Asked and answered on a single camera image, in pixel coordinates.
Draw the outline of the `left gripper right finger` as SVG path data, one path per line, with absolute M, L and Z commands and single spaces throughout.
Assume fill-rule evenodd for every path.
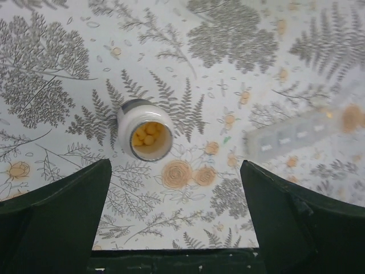
M 364 273 L 364 208 L 244 160 L 242 185 L 267 273 Z

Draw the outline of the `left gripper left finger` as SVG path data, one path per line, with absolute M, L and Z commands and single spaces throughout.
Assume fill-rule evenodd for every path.
M 1 273 L 86 273 L 111 162 L 1 202 Z

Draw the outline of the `clear pill organizer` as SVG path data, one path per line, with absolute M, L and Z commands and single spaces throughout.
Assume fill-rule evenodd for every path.
M 248 159 L 262 163 L 314 143 L 339 131 L 339 110 L 309 111 L 246 134 Z

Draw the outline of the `white cap pill bottle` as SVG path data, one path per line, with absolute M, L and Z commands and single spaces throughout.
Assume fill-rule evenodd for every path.
M 129 100 L 117 112 L 117 137 L 125 153 L 144 162 L 155 162 L 172 148 L 173 122 L 152 102 Z

